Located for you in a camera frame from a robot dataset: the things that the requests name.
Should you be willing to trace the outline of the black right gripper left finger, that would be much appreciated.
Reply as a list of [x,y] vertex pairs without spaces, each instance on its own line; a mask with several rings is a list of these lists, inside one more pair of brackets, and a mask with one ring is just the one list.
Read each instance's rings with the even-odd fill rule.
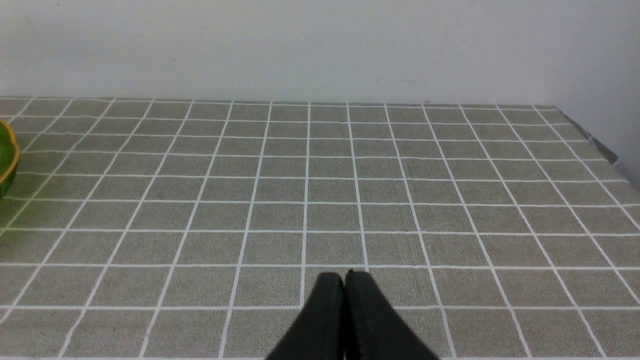
[[268,360],[342,360],[345,287],[341,276],[320,273],[300,313]]

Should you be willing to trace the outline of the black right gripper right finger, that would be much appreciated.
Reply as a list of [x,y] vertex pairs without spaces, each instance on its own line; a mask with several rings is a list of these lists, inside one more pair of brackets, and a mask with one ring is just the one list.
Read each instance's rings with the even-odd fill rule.
[[393,309],[370,273],[351,269],[344,285],[346,360],[438,360]]

